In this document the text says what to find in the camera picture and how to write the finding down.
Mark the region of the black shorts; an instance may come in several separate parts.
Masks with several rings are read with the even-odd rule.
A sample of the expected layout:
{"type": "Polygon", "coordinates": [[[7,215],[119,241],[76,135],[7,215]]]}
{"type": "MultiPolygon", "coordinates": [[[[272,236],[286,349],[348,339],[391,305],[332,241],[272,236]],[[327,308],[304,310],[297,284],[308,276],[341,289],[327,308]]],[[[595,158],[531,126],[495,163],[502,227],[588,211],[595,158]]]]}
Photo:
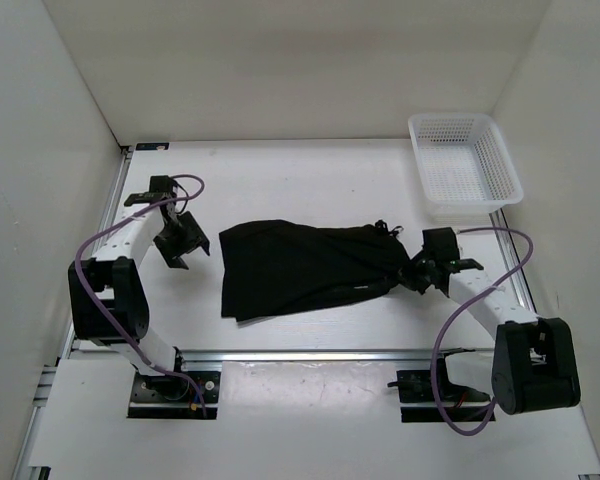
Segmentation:
{"type": "Polygon", "coordinates": [[[410,261],[398,235],[382,220],[349,228],[285,220],[231,227],[219,234],[221,316],[247,322],[384,296],[410,261]]]}

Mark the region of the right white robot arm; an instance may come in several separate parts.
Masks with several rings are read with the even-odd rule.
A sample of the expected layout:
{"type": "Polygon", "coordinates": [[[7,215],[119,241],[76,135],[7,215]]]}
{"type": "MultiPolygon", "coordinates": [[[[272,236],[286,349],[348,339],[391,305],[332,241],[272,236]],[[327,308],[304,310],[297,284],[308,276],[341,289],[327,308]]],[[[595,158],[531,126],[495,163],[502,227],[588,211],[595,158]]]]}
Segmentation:
{"type": "Polygon", "coordinates": [[[543,318],[517,304],[484,267],[460,255],[450,227],[423,233],[421,251],[410,261],[404,285],[418,293],[434,287],[457,303],[458,318],[468,313],[492,337],[490,353],[434,351],[429,387],[450,400],[464,387],[487,394],[507,414],[570,408],[581,388],[569,325],[543,318]]]}

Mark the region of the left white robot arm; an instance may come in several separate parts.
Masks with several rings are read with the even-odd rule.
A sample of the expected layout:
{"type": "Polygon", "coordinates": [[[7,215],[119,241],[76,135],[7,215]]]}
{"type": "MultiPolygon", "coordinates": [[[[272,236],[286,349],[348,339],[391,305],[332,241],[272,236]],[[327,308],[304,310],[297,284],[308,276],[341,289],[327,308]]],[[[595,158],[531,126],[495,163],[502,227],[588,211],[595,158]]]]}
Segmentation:
{"type": "Polygon", "coordinates": [[[139,266],[155,247],[170,269],[186,270],[184,257],[210,253],[210,241],[188,204],[204,191],[193,174],[157,175],[148,190],[124,201],[120,220],[85,240],[68,269],[72,322],[77,339],[122,354],[168,400],[186,395],[190,384],[180,352],[150,328],[149,303],[139,266]]]}

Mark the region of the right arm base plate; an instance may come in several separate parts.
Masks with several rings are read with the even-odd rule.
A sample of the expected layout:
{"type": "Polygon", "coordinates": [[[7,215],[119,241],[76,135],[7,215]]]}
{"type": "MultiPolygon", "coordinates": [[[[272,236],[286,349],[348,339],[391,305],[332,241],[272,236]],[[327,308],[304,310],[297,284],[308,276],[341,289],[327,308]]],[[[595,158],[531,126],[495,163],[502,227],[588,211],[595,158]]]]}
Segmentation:
{"type": "MultiPolygon", "coordinates": [[[[454,423],[480,422],[486,417],[491,401],[487,394],[450,383],[444,372],[438,382],[440,399],[454,423]]],[[[387,388],[398,393],[403,424],[444,423],[435,405],[429,370],[398,370],[387,388]]]]}

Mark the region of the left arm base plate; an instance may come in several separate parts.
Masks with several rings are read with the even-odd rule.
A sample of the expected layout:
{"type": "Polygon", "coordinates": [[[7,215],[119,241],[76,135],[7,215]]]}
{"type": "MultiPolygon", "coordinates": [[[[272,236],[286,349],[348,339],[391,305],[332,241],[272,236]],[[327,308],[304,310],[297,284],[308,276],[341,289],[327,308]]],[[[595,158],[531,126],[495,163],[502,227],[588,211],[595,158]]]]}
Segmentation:
{"type": "Polygon", "coordinates": [[[158,420],[216,420],[221,372],[189,371],[187,375],[202,393],[201,403],[191,384],[172,377],[134,375],[127,417],[158,420]]]}

